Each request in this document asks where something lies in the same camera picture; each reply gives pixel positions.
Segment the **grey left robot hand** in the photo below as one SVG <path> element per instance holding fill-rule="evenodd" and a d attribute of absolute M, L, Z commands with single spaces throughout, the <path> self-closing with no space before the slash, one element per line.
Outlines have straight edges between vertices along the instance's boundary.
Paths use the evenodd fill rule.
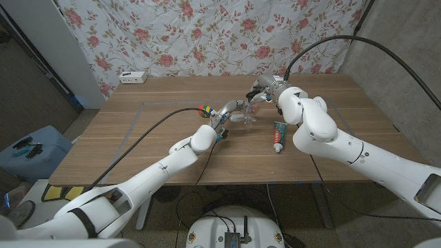
<path fill-rule="evenodd" d="M 223 125 L 231 121 L 233 123 L 251 123 L 256 119 L 252 116 L 252 107 L 247 101 L 232 100 L 217 111 L 211 119 L 210 126 L 219 133 Z"/>

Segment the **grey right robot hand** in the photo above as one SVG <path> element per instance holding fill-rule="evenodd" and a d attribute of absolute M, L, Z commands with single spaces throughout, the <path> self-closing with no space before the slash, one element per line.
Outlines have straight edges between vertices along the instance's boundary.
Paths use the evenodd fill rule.
<path fill-rule="evenodd" d="M 253 82 L 246 98 L 249 104 L 278 100 L 283 91 L 291 87 L 288 81 L 277 75 L 260 75 Z"/>

